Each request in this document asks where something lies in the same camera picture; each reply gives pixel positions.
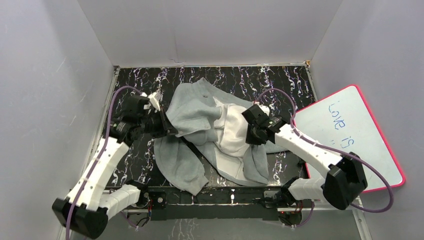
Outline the grey zip-up jacket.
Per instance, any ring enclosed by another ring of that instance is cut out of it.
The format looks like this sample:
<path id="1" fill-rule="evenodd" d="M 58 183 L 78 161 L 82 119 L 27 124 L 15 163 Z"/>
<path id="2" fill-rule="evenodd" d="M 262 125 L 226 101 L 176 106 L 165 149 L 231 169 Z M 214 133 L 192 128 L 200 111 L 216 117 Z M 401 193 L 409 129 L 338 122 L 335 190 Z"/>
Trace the grey zip-up jacket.
<path id="1" fill-rule="evenodd" d="M 179 84 L 166 111 L 176 135 L 157 138 L 154 156 L 162 175 L 176 188 L 197 195 L 208 183 L 193 144 L 219 175 L 237 185 L 266 186 L 268 154 L 284 148 L 267 142 L 246 143 L 248 124 L 242 113 L 253 102 L 220 90 L 201 78 Z"/>

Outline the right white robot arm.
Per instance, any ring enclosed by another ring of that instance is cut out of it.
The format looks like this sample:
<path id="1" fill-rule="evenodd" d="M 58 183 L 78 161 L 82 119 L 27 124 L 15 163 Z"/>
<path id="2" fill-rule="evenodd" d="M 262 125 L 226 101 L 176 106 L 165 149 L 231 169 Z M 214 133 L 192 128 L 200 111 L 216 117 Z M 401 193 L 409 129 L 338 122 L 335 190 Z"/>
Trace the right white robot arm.
<path id="1" fill-rule="evenodd" d="M 271 197 L 275 203 L 295 207 L 302 200 L 319 200 L 345 210 L 367 187 L 363 165 L 357 155 L 336 153 L 319 147 L 317 141 L 301 133 L 292 121 L 268 116 L 257 104 L 242 116 L 247 122 L 246 143 L 267 142 L 283 147 L 315 168 L 319 178 L 293 177 Z"/>

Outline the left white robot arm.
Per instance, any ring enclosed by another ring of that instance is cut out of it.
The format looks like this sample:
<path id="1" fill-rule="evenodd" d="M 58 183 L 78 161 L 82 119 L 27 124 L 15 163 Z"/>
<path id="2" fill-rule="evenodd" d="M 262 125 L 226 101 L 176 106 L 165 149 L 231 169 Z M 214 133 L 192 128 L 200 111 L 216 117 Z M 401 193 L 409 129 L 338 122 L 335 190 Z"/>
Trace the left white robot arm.
<path id="1" fill-rule="evenodd" d="M 108 221 L 127 207 L 152 209 L 161 195 L 149 193 L 143 183 L 128 180 L 109 194 L 104 190 L 120 160 L 142 135 L 159 138 L 177 133 L 160 105 L 161 97 L 158 91 L 131 95 L 124 100 L 118 117 L 108 118 L 107 135 L 100 139 L 96 156 L 66 197 L 56 198 L 52 204 L 52 211 L 63 227 L 97 239 Z"/>

